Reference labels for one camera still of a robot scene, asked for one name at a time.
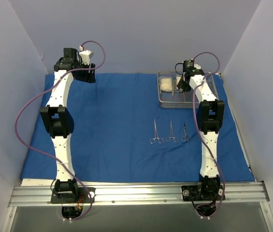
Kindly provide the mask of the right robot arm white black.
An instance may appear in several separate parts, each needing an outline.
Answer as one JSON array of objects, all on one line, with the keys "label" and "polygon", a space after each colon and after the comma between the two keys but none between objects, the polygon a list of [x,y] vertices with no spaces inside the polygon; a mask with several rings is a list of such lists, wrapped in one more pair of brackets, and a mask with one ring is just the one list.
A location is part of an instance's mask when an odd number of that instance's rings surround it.
[{"label": "right robot arm white black", "polygon": [[196,193],[199,198],[206,200],[213,194],[221,196],[223,193],[217,165],[217,139],[222,127],[225,104],[211,91],[205,73],[196,68],[194,60],[185,60],[182,65],[183,74],[177,88],[182,93],[193,92],[193,114],[201,140],[202,155],[201,184],[196,187]]}]

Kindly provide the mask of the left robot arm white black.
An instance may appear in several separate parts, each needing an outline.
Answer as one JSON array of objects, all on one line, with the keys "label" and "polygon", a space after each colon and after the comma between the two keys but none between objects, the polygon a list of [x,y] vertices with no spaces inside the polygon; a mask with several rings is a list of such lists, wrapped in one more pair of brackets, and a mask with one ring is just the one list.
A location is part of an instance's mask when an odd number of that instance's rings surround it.
[{"label": "left robot arm white black", "polygon": [[71,136],[74,120],[67,109],[67,99],[73,80],[95,83],[93,52],[80,47],[64,48],[63,57],[54,65],[54,88],[46,105],[40,109],[46,132],[50,135],[57,158],[57,174],[51,188],[51,203],[83,203],[88,200],[83,187],[78,186],[72,166]]}]

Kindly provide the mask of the metal mesh instrument tray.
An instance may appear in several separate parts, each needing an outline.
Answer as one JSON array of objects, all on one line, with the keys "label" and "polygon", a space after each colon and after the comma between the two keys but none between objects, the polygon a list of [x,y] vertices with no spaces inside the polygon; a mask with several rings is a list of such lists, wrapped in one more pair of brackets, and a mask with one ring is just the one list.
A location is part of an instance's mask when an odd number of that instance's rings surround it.
[{"label": "metal mesh instrument tray", "polygon": [[213,79],[213,75],[210,73],[202,75],[195,75],[190,79],[191,91],[182,92],[182,95],[178,96],[176,93],[172,97],[171,92],[159,92],[159,78],[162,76],[172,78],[176,84],[176,77],[179,76],[174,72],[159,72],[157,74],[158,84],[158,101],[162,108],[198,108],[201,104],[203,107],[209,105],[209,109],[214,112],[222,111],[225,107],[225,103],[218,97],[217,89]]}]

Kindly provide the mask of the steel forceps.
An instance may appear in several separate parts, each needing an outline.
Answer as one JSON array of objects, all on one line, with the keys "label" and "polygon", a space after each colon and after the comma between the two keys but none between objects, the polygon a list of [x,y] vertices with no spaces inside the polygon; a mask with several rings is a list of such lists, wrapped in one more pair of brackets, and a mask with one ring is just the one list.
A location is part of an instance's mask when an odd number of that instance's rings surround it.
[{"label": "steel forceps", "polygon": [[188,135],[188,132],[187,132],[187,125],[184,122],[184,136],[181,137],[181,141],[182,142],[189,142],[190,140],[191,140],[191,138],[190,138],[190,136]]},{"label": "steel forceps", "polygon": [[160,138],[158,135],[156,120],[154,119],[154,137],[150,139],[150,144],[155,144],[155,143],[162,144],[164,143],[164,140],[163,138]]}]

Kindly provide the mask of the blue surgical drape cloth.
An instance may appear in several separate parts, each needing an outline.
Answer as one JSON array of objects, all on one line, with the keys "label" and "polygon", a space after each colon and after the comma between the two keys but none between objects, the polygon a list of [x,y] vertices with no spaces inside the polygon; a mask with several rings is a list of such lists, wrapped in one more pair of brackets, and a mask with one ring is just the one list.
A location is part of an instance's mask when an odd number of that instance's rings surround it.
[{"label": "blue surgical drape cloth", "polygon": [[[92,182],[196,182],[201,142],[191,109],[158,103],[155,74],[99,73],[96,83],[73,81],[67,108],[76,176]],[[154,119],[164,143],[150,144]],[[166,142],[172,121],[179,142]],[[182,142],[184,122],[191,140]]]}]

